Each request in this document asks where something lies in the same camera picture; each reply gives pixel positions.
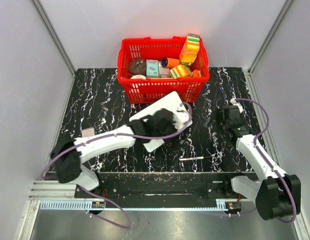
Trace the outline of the small white whiteboard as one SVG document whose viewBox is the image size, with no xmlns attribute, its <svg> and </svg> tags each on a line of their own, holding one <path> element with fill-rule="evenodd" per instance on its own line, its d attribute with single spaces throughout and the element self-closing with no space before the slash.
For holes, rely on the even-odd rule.
<svg viewBox="0 0 310 240">
<path fill-rule="evenodd" d="M 172 143 L 181 132 L 192 125 L 191 111 L 186 109 L 178 93 L 173 91 L 129 118 L 129 122 L 134 123 L 134 134 L 148 137 L 147 116 L 160 109 L 167 109 L 174 113 L 174 120 L 176 121 L 174 125 L 177 133 L 160 137 L 160 140 L 151 140 L 151 137 L 150 139 L 140 139 L 140 142 L 150 153 L 163 144 Z"/>
</svg>

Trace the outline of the white whiteboard marker pen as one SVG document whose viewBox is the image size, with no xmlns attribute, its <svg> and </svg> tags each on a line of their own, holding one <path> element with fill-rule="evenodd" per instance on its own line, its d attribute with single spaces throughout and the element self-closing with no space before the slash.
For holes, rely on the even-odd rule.
<svg viewBox="0 0 310 240">
<path fill-rule="evenodd" d="M 188 158 L 180 158 L 179 161 L 197 161 L 197 160 L 204 160 L 204 159 L 212 159 L 211 156 L 198 156 L 198 157 L 188 157 Z"/>
</svg>

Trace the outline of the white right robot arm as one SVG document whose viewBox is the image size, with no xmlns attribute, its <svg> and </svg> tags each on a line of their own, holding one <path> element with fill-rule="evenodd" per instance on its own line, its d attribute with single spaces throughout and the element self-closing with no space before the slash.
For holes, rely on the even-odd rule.
<svg viewBox="0 0 310 240">
<path fill-rule="evenodd" d="M 222 132 L 234 143 L 255 171 L 258 182 L 246 176 L 232 178 L 222 186 L 223 194 L 233 198 L 241 194 L 252 201 L 264 220 L 291 217 L 300 213 L 301 181 L 295 174 L 287 174 L 274 162 L 252 134 L 236 105 L 224 106 L 221 111 Z"/>
</svg>

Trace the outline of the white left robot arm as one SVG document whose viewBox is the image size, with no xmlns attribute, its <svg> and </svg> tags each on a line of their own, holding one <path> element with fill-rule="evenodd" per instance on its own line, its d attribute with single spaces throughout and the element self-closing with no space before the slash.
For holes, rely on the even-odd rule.
<svg viewBox="0 0 310 240">
<path fill-rule="evenodd" d="M 133 147 L 137 142 L 147 144 L 151 141 L 148 137 L 168 136 L 176 133 L 179 127 L 177 115 L 162 108 L 110 132 L 60 141 L 51 152 L 51 158 L 56 160 L 57 180 L 61 184 L 72 182 L 82 186 L 87 194 L 97 198 L 103 186 L 97 174 L 85 167 L 84 162 L 107 152 Z"/>
</svg>

